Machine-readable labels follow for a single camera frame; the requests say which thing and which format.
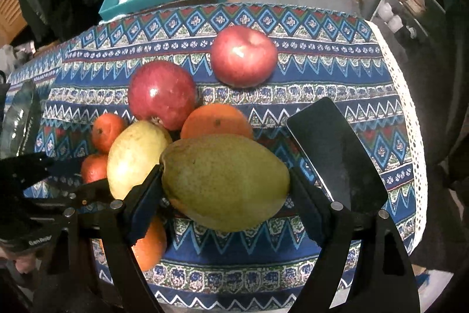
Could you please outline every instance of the apple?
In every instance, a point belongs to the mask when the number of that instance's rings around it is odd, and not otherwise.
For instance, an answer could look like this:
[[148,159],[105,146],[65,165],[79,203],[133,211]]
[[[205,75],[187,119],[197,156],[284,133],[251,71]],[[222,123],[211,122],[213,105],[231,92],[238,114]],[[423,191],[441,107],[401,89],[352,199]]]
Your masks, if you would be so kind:
[[191,75],[168,61],[153,61],[135,71],[128,86],[128,106],[138,120],[157,120],[168,130],[180,130],[196,107]]
[[234,88],[251,88],[266,81],[277,65],[278,52],[262,32],[230,26],[214,39],[210,62],[221,82]]

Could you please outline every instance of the silver bolt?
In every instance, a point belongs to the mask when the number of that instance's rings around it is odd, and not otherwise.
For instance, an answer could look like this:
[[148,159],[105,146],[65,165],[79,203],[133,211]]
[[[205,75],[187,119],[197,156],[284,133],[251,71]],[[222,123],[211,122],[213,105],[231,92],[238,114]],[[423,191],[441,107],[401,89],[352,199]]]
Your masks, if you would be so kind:
[[378,216],[381,219],[387,219],[389,217],[389,213],[386,210],[379,210]]
[[66,218],[70,218],[73,214],[75,213],[75,209],[73,207],[68,207],[65,209],[65,211],[63,212],[63,215],[66,217]]
[[344,208],[344,205],[341,202],[332,202],[331,207],[333,210],[342,211],[342,209]]
[[124,202],[122,202],[120,199],[115,199],[111,202],[109,205],[113,210],[118,210],[123,206]]

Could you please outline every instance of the green mango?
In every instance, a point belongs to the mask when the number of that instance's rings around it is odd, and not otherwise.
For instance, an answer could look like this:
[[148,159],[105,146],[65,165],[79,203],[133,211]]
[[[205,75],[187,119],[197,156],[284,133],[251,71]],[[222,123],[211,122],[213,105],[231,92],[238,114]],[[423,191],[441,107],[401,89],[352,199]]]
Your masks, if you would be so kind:
[[163,151],[160,164],[163,190],[173,207],[224,232],[250,229],[274,216],[290,187],[280,159],[232,134],[178,140]]

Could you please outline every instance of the smartphone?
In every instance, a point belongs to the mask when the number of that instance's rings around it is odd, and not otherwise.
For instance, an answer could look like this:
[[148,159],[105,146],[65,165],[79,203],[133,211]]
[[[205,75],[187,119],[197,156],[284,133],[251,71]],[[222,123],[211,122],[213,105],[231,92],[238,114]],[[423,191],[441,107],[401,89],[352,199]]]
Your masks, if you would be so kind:
[[375,214],[388,192],[370,156],[334,102],[323,97],[287,119],[298,149],[333,201]]

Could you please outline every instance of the table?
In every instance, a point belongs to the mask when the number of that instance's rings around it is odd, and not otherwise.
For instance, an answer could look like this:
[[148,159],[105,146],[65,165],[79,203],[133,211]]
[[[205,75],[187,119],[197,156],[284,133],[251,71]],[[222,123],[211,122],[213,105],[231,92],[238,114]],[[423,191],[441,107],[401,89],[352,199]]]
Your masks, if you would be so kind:
[[[278,47],[273,76],[254,90],[220,84],[210,67],[213,38],[232,24],[262,31]],[[345,13],[221,4],[138,14],[91,28],[12,73],[6,108],[21,84],[34,79],[44,103],[35,151],[57,158],[87,155],[94,151],[91,124],[100,114],[132,120],[127,86],[132,73],[152,60],[173,61],[189,71],[204,103],[238,107],[256,140],[287,165],[299,165],[315,184],[285,120],[318,98],[332,98],[381,175],[389,193],[384,208],[408,252],[421,240],[427,185],[409,90],[376,26]],[[26,195],[54,195],[54,182],[78,186],[81,180],[49,179]],[[238,233],[208,230],[170,208],[164,215],[171,244],[161,263],[145,273],[163,303],[249,311],[289,307],[320,252],[290,198],[275,217]],[[350,286],[358,251],[359,243],[353,243],[339,289]],[[99,276],[110,281],[97,243],[95,256]]]

